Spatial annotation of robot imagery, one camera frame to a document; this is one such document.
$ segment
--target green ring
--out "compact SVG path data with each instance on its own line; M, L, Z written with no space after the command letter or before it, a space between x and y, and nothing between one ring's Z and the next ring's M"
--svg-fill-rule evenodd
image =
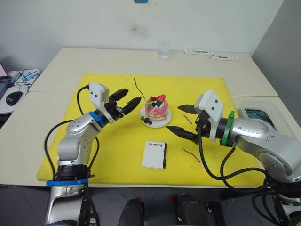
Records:
M227 144L227 140L228 140L228 136L229 136L229 132L230 132L233 120L234 120L234 111L231 111L231 113L229 114L227 124L226 124L224 135L222 136L222 141L221 141L222 146L226 146L226 144Z

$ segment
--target white plate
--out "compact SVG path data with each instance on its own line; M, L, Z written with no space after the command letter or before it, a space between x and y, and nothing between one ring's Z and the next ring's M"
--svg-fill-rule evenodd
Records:
M144 118L147 118L146 116L146 112L145 112L145 108L143 107L141 110L140 110L140 118L141 116L143 116ZM167 125L171 120L171 111L170 109L168 108L167 109L167 120L162 120L162 121L152 121L152 124L148 124L148 123L144 123L144 121L140 120L144 125L148 126L148 127L151 127L151 128L160 128L160 127L163 127L165 125Z

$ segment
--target green candy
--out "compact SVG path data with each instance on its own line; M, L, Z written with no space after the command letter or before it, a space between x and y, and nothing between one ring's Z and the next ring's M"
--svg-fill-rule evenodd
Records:
M162 101L157 100L157 102L156 102L157 107L160 107L161 104L162 104Z

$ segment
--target gray wall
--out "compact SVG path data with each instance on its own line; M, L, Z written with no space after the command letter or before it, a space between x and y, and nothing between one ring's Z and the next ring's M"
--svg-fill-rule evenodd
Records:
M283 0L0 0L0 61L44 69L62 47L253 53Z
M253 60L301 123L301 0L285 0Z

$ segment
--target yellow mat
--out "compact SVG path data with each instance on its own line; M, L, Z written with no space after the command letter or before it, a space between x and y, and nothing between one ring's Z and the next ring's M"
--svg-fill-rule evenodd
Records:
M130 89L128 95L120 100L118 106L125 106L129 100L140 96L135 87L134 78L146 98L166 94L166 100L172 111L169 125L176 125L188 131L195 131L196 115L184 113L177 109L183 104L195 104L199 95L208 89L214 90L224 104L223 116L228 117L231 110L235 110L224 79L221 78L187 78L187 77L158 77L138 75L113 74L84 74L76 88L71 102L65 112L63 120L80 117L76 103L76 93L80 87L97 82L106 85L110 94L118 89ZM89 100L89 92L81 92L80 102L85 113L95 108ZM221 181L212 179L204 167L197 160L183 151L194 153L199 158L198 146L191 141L174 135L166 127L153 129L146 127L139 117L139 111L144 106L142 99L138 107L129 115L116 121L113 125L106 125L97 136L100 141L100 151L92 167L95 177L89 181L98 184L125 185L183 185L183 186L224 186ZM57 168L57 146L64 137L66 125L62 126L53 139L49 149L52 161ZM167 143L166 169L151 169L141 167L145 141ZM203 147L207 164L211 171L219 174L220 164L230 148L222 147L219 142L211 142L203 138ZM93 143L91 158L95 152ZM246 167L258 167L254 157L237 149L225 166L225 174ZM40 167L38 180L51 179L51 169L46 158ZM263 182L263 175L259 172L247 172L229 180L233 186L259 186Z

